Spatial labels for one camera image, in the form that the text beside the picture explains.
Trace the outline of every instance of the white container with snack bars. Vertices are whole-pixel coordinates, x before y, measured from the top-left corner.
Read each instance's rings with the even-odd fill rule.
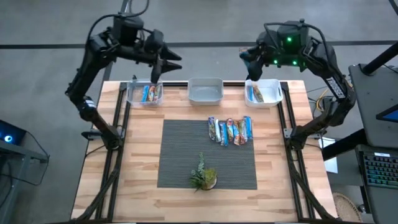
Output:
[[[264,102],[258,102],[254,96],[253,85],[257,85]],[[279,80],[262,79],[257,82],[246,80],[244,82],[244,99],[246,106],[253,108],[270,108],[276,106],[284,99]]]
[[[147,89],[151,86],[158,88],[154,100],[149,101],[147,95]],[[157,84],[152,84],[149,79],[132,79],[127,83],[127,101],[130,102],[133,107],[143,107],[143,106],[159,106],[163,102],[163,83],[159,79]]]

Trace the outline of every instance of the blue light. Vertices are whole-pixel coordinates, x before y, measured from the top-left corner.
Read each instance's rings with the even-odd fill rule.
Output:
[[[11,136],[6,136],[4,137],[5,142],[11,142],[12,141],[12,137]]]

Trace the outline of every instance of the white plastic bin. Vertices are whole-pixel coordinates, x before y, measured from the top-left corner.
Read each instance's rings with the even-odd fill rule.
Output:
[[[149,79],[142,79],[142,80],[130,80],[127,83],[127,101],[133,107],[140,107],[140,106],[159,106],[163,102],[163,83],[162,80],[159,80],[156,86],[160,86],[160,93],[155,101],[150,102],[142,102],[142,97],[144,96],[144,87],[145,86],[152,86],[153,84],[150,82]]]
[[[220,78],[190,78],[188,98],[193,106],[216,106],[224,96],[224,83]]]
[[[250,89],[255,83],[262,94],[264,99],[263,103],[259,103],[255,97],[250,100]],[[277,105],[284,99],[283,92],[280,88],[279,80],[276,79],[263,79],[257,82],[252,82],[251,80],[246,80],[244,83],[244,98],[246,106],[254,108],[270,108]]]

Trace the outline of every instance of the black metal frame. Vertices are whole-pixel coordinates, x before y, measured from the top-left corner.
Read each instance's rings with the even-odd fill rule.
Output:
[[[281,87],[282,90],[284,92],[285,95],[285,101],[286,101],[286,105],[287,105],[287,110],[289,113],[289,119],[290,119],[290,124],[292,126],[292,128],[294,126],[296,126],[295,123],[295,117],[294,117],[294,112],[293,112],[293,106],[292,106],[292,102],[290,99],[290,92],[289,92],[289,86],[287,84],[287,82],[281,82]],[[180,81],[180,82],[163,82],[163,86],[172,86],[172,87],[186,87],[188,86],[188,82],[187,81]],[[228,81],[228,82],[224,82],[224,86],[244,86],[244,81]],[[115,109],[115,114],[114,114],[114,121],[113,121],[113,126],[117,126],[117,121],[119,119],[119,114],[120,114],[120,109],[121,109],[121,104],[122,104],[122,98],[123,98],[123,93],[126,90],[126,82],[121,82],[120,87],[119,87],[119,95],[118,95],[118,100],[116,103],[116,109]],[[279,111],[279,118],[280,118],[280,124],[281,124],[281,131],[284,131],[284,128],[287,128],[286,125],[286,120],[285,120],[285,114],[284,114],[284,109],[282,106],[282,102],[280,102],[278,105],[278,111]],[[127,124],[129,121],[129,110],[130,110],[130,104],[128,102],[126,102],[126,110],[124,113],[124,118],[123,118],[123,130],[127,130]],[[297,153],[297,162],[298,162],[298,166],[299,166],[299,172],[300,174],[297,172],[295,166],[294,166],[294,160],[293,160],[293,156],[292,156],[292,149],[289,147],[289,145],[287,144],[288,139],[282,135],[284,138],[284,143],[285,143],[285,150],[286,150],[286,156],[287,156],[287,163],[289,166],[289,174],[290,174],[290,181],[292,184],[292,191],[293,191],[293,196],[294,196],[294,203],[295,203],[295,208],[296,208],[296,212],[297,212],[297,219],[298,222],[297,223],[314,223],[314,224],[332,224],[332,223],[340,223],[340,224],[354,224],[353,222],[344,222],[344,221],[340,221],[337,219],[326,219],[326,220],[321,220],[321,219],[316,219],[315,218],[315,212],[313,210],[313,208],[315,207],[315,205],[320,206],[320,204],[318,203],[318,201],[316,200],[315,196],[309,191],[308,189],[308,179],[307,179],[307,174],[306,174],[306,170],[305,170],[305,164],[304,164],[304,159],[303,159],[303,154],[301,151],[296,151]],[[102,184],[101,186],[103,186],[99,192],[99,194],[96,197],[102,197],[101,200],[99,201],[99,203],[96,204],[96,209],[97,212],[95,214],[95,219],[82,219],[82,220],[70,220],[68,222],[62,222],[62,223],[58,223],[58,224],[72,224],[72,223],[78,223],[78,224],[94,224],[94,223],[113,223],[113,213],[114,213],[114,206],[115,206],[115,202],[116,202],[116,193],[117,193],[117,189],[118,189],[118,180],[119,180],[119,173],[120,173],[120,165],[121,165],[121,161],[123,158],[123,147],[124,147],[124,140],[125,137],[123,135],[122,137],[123,139],[123,145],[121,147],[121,149],[118,151],[117,154],[117,158],[116,158],[116,164],[115,164],[115,169],[117,170],[117,174],[115,177],[113,177],[113,181],[112,181],[112,190],[111,190],[111,199],[109,201],[109,209],[108,209],[108,213],[107,213],[107,217],[106,218],[102,218],[102,208],[103,208],[103,196],[105,195],[106,191],[109,189],[110,185],[107,186],[106,183],[108,182],[107,180],[109,180],[112,177],[108,177],[109,175],[109,169],[110,169],[110,161],[112,158],[112,152],[107,153],[106,156],[106,160],[105,160],[105,167],[104,167],[104,174],[103,174],[103,180],[102,180]],[[306,199],[306,204],[307,204],[307,209],[308,209],[308,215],[310,216],[311,214],[313,215],[313,218],[304,218],[303,217],[303,211],[302,211],[302,205],[301,205],[301,201],[300,201],[300,195],[299,195],[299,189],[297,187],[297,184],[299,184],[299,186],[302,187],[302,190],[305,193],[305,199]]]
[[[119,86],[119,93],[118,93],[118,99],[116,101],[116,107],[115,107],[115,112],[113,116],[113,126],[117,128],[118,126],[118,121],[120,117],[120,110],[121,106],[123,103],[123,95],[126,92],[127,89],[127,83],[126,82],[121,82]],[[113,219],[113,213],[114,213],[114,207],[116,203],[116,194],[118,191],[118,182],[119,182],[119,176],[120,176],[120,170],[121,170],[121,163],[122,163],[122,158],[123,158],[123,151],[124,151],[124,143],[125,143],[125,138],[126,138],[126,130],[127,130],[127,125],[129,121],[129,115],[130,115],[130,103],[127,101],[126,102],[126,107],[124,110],[124,117],[123,117],[123,123],[121,125],[121,146],[114,151],[117,151],[116,155],[116,162],[114,165],[114,168],[111,173],[111,162],[112,162],[112,156],[114,151],[108,150],[106,153],[106,159],[105,159],[105,165],[104,165],[104,172],[101,180],[101,188],[97,194],[97,196],[94,198],[92,203],[87,207],[85,212],[79,216],[77,219],[73,219],[67,222],[62,222],[62,223],[79,223],[79,224],[87,224],[87,223],[112,223]],[[111,188],[111,195],[109,198],[109,207],[108,207],[108,212],[106,214],[106,218],[103,218],[103,205],[104,205],[104,197],[107,193],[107,191]]]

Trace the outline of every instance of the potted plant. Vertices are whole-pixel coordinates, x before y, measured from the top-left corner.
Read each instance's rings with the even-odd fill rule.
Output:
[[[203,153],[199,153],[198,169],[191,171],[190,182],[197,190],[211,190],[217,183],[217,172],[214,168],[205,168]]]

